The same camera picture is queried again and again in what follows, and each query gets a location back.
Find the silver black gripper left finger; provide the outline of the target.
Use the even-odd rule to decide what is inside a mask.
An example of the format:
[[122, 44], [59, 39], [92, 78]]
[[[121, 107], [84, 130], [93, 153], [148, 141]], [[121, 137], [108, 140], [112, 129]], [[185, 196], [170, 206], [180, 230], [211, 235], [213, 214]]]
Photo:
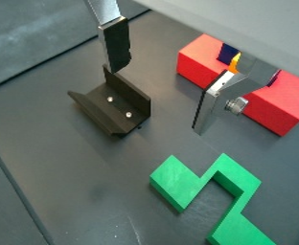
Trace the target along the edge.
[[120, 13], [116, 0], [84, 0], [84, 3], [98, 23], [108, 70], [116, 73], [132, 60], [128, 18]]

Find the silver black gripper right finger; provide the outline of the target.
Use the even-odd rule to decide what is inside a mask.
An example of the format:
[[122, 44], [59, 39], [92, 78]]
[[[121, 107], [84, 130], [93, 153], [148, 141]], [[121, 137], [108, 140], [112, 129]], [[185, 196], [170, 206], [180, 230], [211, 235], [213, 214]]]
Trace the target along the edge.
[[264, 87], [280, 71], [248, 53], [240, 54], [236, 70], [236, 73], [223, 70], [201, 92], [192, 124], [197, 135], [224, 112], [239, 115], [244, 111], [248, 105], [244, 96]]

